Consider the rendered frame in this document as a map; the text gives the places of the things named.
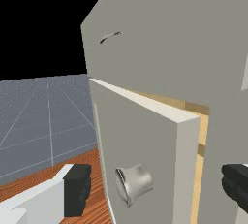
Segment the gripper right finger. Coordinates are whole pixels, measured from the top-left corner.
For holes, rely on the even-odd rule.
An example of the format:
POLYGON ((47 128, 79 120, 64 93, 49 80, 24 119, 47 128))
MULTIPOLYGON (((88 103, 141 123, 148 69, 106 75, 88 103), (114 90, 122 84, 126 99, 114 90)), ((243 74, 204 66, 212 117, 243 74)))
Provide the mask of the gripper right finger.
POLYGON ((221 171, 223 190, 238 205, 235 224, 248 224, 248 164, 225 164, 221 171))

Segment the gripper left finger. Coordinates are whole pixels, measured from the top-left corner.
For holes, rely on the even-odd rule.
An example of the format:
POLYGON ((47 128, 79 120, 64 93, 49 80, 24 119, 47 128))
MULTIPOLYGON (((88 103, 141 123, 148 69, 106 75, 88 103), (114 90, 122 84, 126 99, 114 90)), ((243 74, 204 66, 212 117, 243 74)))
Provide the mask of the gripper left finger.
POLYGON ((0 224, 59 224, 82 216, 91 190, 91 166, 66 164, 52 178, 0 203, 0 224))

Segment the pale grey cabinet door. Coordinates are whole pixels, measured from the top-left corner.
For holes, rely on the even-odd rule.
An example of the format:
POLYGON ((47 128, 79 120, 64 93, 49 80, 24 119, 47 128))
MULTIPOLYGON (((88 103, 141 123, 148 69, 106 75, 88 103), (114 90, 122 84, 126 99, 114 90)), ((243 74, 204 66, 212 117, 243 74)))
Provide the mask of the pale grey cabinet door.
POLYGON ((200 118, 89 81, 113 224, 191 224, 200 118))

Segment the pale grey cabinet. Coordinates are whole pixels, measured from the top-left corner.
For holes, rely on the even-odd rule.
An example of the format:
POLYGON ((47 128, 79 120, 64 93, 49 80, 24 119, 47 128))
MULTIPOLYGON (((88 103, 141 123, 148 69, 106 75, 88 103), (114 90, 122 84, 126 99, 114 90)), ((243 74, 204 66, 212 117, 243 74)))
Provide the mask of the pale grey cabinet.
POLYGON ((191 224, 235 224, 221 169, 248 164, 248 0, 99 0, 81 31, 90 80, 200 118, 191 224))

